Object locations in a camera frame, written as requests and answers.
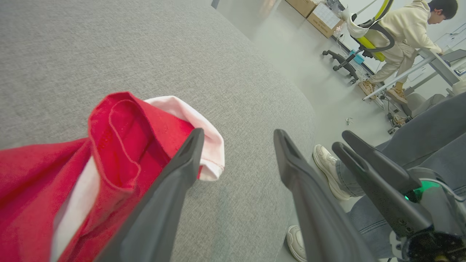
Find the gray floor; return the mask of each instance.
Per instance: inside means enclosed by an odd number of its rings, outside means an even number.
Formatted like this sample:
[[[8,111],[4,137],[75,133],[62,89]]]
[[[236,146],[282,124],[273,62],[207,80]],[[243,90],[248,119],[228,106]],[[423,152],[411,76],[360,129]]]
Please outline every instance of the gray floor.
[[[373,101],[362,101],[365,95],[357,85],[349,84],[348,72],[343,69],[334,72],[330,58],[322,56],[322,51],[327,49],[343,54],[340,48],[285,0],[221,0],[217,10],[312,103],[318,121],[316,143],[331,147],[335,141],[343,140],[344,130],[353,131],[372,145],[390,138],[386,112]],[[345,119],[349,117],[353,123],[347,125]],[[356,201],[352,199],[341,205],[348,211]],[[298,224],[296,214],[289,224]],[[276,261],[296,261],[286,243]]]

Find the chair base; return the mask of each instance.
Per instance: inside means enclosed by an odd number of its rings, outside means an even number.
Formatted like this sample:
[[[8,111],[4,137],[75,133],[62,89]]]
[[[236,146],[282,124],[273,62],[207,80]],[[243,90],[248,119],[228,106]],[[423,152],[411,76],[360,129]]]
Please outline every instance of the chair base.
[[[339,55],[339,54],[337,54],[337,53],[334,53],[334,52],[332,52],[332,51],[330,51],[330,50],[323,51],[323,52],[322,52],[322,55],[331,55],[332,58],[333,58],[333,59],[337,59],[337,61],[338,61],[340,64],[342,64],[342,63],[346,60],[343,56],[341,56],[341,55]],[[354,67],[353,67],[352,65],[350,65],[349,63],[347,63],[347,64],[345,64],[345,65],[342,66],[342,67],[345,68],[346,70],[348,70],[349,75],[352,76],[352,77],[354,78],[353,80],[351,80],[351,82],[350,82],[351,84],[354,84],[354,83],[356,83],[357,80],[359,80],[359,77],[357,76],[356,71],[355,71],[355,69],[354,69]],[[334,67],[333,67],[333,70],[338,71],[340,68],[341,68],[341,67],[334,66]]]

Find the gray jeans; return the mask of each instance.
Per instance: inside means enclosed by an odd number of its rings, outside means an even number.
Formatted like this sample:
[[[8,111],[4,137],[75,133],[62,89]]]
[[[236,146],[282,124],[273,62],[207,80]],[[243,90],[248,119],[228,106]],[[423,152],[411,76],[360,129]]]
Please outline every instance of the gray jeans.
[[[436,171],[456,194],[465,196],[466,93],[418,115],[377,148],[406,169],[420,166]],[[336,170],[342,190],[353,196],[364,195],[341,161],[337,161]],[[391,228],[367,196],[347,214],[377,258],[393,257]]]

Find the red and white garment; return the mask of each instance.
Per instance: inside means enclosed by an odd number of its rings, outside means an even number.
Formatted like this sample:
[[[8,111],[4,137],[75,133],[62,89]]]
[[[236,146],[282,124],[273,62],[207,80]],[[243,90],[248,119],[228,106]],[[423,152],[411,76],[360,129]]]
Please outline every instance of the red and white garment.
[[[89,137],[0,151],[0,252],[6,261],[92,261],[194,128],[199,179],[225,165],[218,131],[176,97],[105,97]]]

